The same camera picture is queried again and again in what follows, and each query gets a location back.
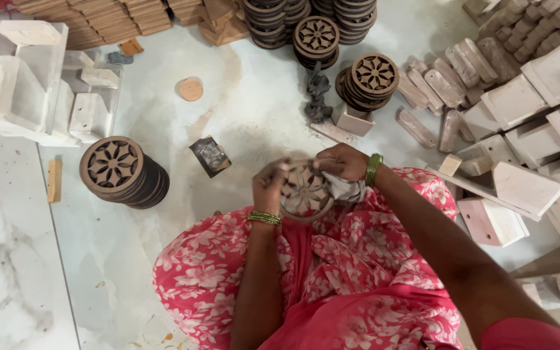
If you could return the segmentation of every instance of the wooden disc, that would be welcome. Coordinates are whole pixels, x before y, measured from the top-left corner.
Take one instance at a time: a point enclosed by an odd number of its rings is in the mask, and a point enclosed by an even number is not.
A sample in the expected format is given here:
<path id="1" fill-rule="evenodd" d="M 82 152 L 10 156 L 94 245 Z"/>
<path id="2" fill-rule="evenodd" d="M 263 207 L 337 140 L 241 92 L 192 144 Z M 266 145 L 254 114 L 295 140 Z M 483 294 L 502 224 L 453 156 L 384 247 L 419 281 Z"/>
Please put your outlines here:
<path id="1" fill-rule="evenodd" d="M 198 80 L 185 79 L 179 86 L 179 93 L 185 101 L 197 101 L 202 97 L 202 85 Z"/>

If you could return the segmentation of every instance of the pink dress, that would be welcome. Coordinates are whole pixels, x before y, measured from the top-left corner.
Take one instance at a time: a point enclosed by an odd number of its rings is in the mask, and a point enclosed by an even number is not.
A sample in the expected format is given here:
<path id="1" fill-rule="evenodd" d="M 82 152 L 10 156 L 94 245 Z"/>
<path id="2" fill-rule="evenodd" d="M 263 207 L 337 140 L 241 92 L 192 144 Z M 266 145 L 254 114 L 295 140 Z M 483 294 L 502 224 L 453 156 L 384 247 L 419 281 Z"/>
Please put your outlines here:
<path id="1" fill-rule="evenodd" d="M 425 199 L 455 217 L 444 183 L 395 168 Z M 251 207 L 199 221 L 159 255 L 152 282 L 161 303 L 200 349 L 229 349 L 230 327 L 251 224 Z M 462 349 L 460 316 L 376 189 L 276 235 L 284 325 L 260 349 Z"/>

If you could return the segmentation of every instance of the stack of wooden coasters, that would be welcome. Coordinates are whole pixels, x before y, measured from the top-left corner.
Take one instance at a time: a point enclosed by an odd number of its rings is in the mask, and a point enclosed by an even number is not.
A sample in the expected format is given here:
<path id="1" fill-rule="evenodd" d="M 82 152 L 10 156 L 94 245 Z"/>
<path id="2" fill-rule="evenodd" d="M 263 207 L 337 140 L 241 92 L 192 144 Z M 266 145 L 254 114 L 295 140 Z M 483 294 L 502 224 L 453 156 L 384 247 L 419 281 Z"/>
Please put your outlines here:
<path id="1" fill-rule="evenodd" d="M 376 0 L 334 0 L 340 44 L 353 45 L 364 40 L 377 19 L 376 6 Z"/>
<path id="2" fill-rule="evenodd" d="M 336 77 L 336 92 L 347 105 L 370 112 L 384 107 L 399 85 L 399 70 L 380 53 L 362 55 Z"/>
<path id="3" fill-rule="evenodd" d="M 293 32 L 293 51 L 299 62 L 312 70 L 317 61 L 321 69 L 331 67 L 338 59 L 340 32 L 331 19 L 310 16 L 300 21 Z"/>
<path id="4" fill-rule="evenodd" d="M 79 164 L 83 184 L 100 199 L 147 209 L 163 200 L 167 172 L 132 139 L 112 136 L 91 145 Z"/>
<path id="5" fill-rule="evenodd" d="M 254 43 L 263 49 L 277 49 L 287 43 L 290 32 L 284 25 L 288 0 L 243 0 L 245 23 Z"/>

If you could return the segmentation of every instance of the green bangle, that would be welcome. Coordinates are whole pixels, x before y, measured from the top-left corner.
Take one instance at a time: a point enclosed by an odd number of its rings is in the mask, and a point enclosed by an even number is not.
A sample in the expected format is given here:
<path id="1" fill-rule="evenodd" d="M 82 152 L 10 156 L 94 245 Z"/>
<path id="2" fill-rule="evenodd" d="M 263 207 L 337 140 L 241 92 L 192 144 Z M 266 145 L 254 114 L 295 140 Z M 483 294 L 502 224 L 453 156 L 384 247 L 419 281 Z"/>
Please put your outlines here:
<path id="1" fill-rule="evenodd" d="M 365 184 L 368 187 L 373 187 L 373 185 L 375 184 L 375 173 L 377 172 L 379 163 L 381 163 L 381 159 L 381 155 L 374 153 L 371 156 L 371 159 L 368 161 L 367 174 L 365 176 Z"/>
<path id="2" fill-rule="evenodd" d="M 276 226 L 278 226 L 280 224 L 280 218 L 279 217 L 277 217 L 276 215 L 267 214 L 267 213 L 264 213 L 264 212 L 252 211 L 248 214 L 248 216 L 245 217 L 245 219 L 247 221 L 262 221 L 262 222 L 266 222 L 268 224 L 272 224 L 272 225 L 276 225 Z"/>

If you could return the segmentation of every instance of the floor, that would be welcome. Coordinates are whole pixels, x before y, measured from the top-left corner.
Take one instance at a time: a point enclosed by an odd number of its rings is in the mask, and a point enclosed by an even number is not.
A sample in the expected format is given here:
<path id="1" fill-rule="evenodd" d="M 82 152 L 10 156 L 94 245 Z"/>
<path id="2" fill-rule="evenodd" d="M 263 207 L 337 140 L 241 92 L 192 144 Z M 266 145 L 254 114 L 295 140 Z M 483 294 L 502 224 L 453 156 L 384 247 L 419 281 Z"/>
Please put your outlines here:
<path id="1" fill-rule="evenodd" d="M 325 74 L 333 81 L 341 68 L 363 53 L 381 52 L 404 66 L 411 57 L 432 61 L 477 27 L 461 9 L 463 0 L 379 1 L 379 18 L 367 38 L 341 46 L 338 62 Z M 107 203 L 82 184 L 78 164 L 86 146 L 40 147 L 46 175 L 50 159 L 64 163 L 62 201 L 51 205 L 80 346 L 86 350 L 188 349 L 152 290 L 151 268 L 158 253 L 180 232 L 216 210 L 251 204 L 251 177 L 282 156 L 312 157 L 335 143 L 307 127 L 303 108 L 306 70 L 291 47 L 265 51 L 251 39 L 214 47 L 196 27 L 140 37 L 145 52 L 125 67 L 114 135 L 134 139 L 170 175 L 170 191 L 157 206 L 135 211 Z M 103 53 L 115 46 L 101 48 Z M 204 95 L 186 102 L 175 91 L 180 81 L 198 78 Z M 331 106 L 341 100 L 333 87 Z M 423 168 L 444 155 L 425 150 L 395 121 L 407 106 L 400 93 L 374 113 L 376 125 L 352 146 L 384 155 L 391 166 Z M 440 118 L 414 111 L 438 134 Z M 188 148 L 212 135 L 233 165 L 209 179 Z M 457 149 L 468 146 L 458 141 Z M 9 144 L 5 149 L 12 149 Z M 507 270 L 559 246 L 546 222 L 526 221 L 531 237 L 505 249 L 484 248 Z"/>

